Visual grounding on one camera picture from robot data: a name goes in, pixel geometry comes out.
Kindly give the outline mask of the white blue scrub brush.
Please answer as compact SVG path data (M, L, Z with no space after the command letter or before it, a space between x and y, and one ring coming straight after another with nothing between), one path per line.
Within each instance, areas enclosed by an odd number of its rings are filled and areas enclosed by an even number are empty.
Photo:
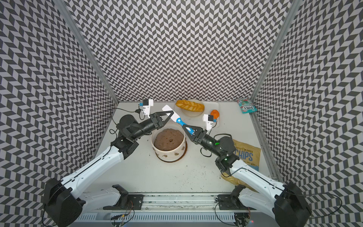
M165 105L162 108L163 111L169 111L169 110L173 110L169 105ZM173 116L171 117L171 119L176 122L177 124L179 124L180 126L183 126L184 124L186 124L181 117L174 111Z

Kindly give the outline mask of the white ceramic pot with mud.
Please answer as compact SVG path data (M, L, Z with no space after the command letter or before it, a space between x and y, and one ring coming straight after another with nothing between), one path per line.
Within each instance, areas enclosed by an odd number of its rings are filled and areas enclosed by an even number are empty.
M187 147L186 134L177 123L168 123L164 128L152 132L151 145L154 152L181 149L182 146Z

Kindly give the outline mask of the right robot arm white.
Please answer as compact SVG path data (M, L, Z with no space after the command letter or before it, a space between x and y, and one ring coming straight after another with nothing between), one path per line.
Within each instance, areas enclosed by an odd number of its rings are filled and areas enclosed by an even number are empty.
M215 164L226 173L250 186L237 196L245 207L253 208L274 218L280 227L304 227L312 215L312 209L302 190L293 182L288 184L273 180L251 168L237 155L230 134L211 137L200 127L183 125L189 139L217 156Z

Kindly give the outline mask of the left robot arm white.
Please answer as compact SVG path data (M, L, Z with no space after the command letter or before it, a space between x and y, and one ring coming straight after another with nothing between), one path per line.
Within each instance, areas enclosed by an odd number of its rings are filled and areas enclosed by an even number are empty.
M127 208L128 192L118 184L98 192L87 193L86 189L113 166L121 163L136 150L137 140L154 130L163 128L180 117L172 110L150 114L147 120L138 122L134 116L123 116L117 124L118 137L94 160L61 180L46 182L44 212L58 227L67 227L81 214L103 207Z

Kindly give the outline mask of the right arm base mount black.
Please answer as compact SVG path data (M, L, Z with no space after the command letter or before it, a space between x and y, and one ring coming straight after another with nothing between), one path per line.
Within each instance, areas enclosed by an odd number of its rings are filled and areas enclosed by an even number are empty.
M215 201L218 203L218 207L222 211L226 210L237 210L246 211L248 208L244 206L239 200L241 192L247 192L247 187L244 185L235 186L230 194L219 194Z

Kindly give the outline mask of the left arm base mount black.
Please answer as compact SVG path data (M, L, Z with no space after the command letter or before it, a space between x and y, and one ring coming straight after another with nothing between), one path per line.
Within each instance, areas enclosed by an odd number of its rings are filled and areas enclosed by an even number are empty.
M103 210L126 210L127 208L141 210L144 199L143 194L130 194L119 184L113 185L112 188L117 190L120 197L114 205L105 206Z

